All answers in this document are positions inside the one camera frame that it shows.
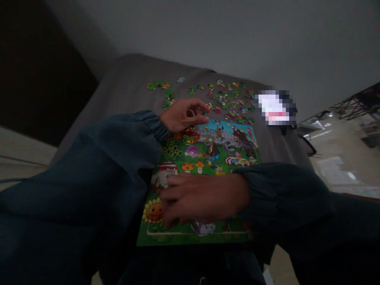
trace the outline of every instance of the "floor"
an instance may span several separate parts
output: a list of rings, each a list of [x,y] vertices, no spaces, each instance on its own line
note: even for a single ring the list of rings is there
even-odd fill
[[[366,115],[347,121],[331,115],[320,121],[321,130],[306,136],[317,150],[310,158],[315,172],[333,192],[380,198],[380,148],[361,140],[367,136],[362,125],[374,119]]]
[[[332,114],[318,122],[320,130],[305,136],[317,150],[310,158],[314,169],[331,191],[380,198],[380,148],[369,148],[361,140],[366,136],[361,125],[371,120],[370,116],[339,120]],[[30,177],[42,172],[56,151],[56,147],[2,128],[0,144],[4,146],[0,152],[0,179]],[[0,184],[0,190],[8,186]],[[279,246],[267,269],[274,284],[298,284],[289,255]],[[98,274],[92,284],[101,284]]]

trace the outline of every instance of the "hand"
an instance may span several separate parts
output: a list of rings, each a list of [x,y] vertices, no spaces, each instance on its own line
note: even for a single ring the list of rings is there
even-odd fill
[[[206,113],[210,112],[210,109],[201,99],[179,99],[158,117],[169,132],[178,133],[191,125],[207,124],[209,122],[208,117],[202,115],[200,108]],[[189,109],[194,111],[195,117],[190,117],[192,113],[188,111]]]
[[[170,228],[194,220],[209,224],[237,215],[249,204],[248,181],[241,174],[223,176],[180,173],[161,192],[163,219]]]

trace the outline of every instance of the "cartoon puzzle image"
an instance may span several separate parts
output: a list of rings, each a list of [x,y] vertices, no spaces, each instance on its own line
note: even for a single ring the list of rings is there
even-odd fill
[[[167,177],[186,172],[194,175],[225,175],[236,168],[261,161],[251,126],[210,120],[189,127],[162,143],[162,155],[153,170],[140,224],[138,246],[245,242],[252,239],[249,227],[238,217],[203,224],[163,225],[160,193]]]

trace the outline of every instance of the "gray fabric cover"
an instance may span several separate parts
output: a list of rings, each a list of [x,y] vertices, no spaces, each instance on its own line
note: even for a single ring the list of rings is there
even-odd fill
[[[176,81],[182,76],[186,79],[183,83],[178,84]],[[165,102],[164,92],[158,89],[155,91],[148,90],[146,85],[149,82],[157,80],[172,83],[171,89],[174,91],[176,100],[194,96],[208,103],[211,100],[207,98],[207,85],[212,83],[216,86],[219,79],[230,84],[243,80],[247,89],[254,91],[267,88],[266,85],[250,80],[145,55],[130,54],[123,56],[107,72],[98,89],[63,139],[51,163],[56,163],[68,150],[79,130],[93,121],[114,114],[135,113],[144,109],[160,114]],[[194,87],[195,84],[201,84],[205,90],[198,90],[195,95],[190,95],[187,89]],[[224,114],[227,112],[227,110],[222,110],[221,114],[217,115],[211,111],[208,116],[210,119],[224,120]],[[265,124],[258,109],[247,115],[255,119],[253,130],[263,162],[289,162],[312,169],[309,158],[293,130],[288,129],[287,134],[283,136],[278,127]]]

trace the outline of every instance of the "white wall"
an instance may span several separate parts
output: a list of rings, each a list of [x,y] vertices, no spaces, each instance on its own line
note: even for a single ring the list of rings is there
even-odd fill
[[[380,80],[377,0],[46,2],[99,79],[143,53],[290,90],[299,122]]]

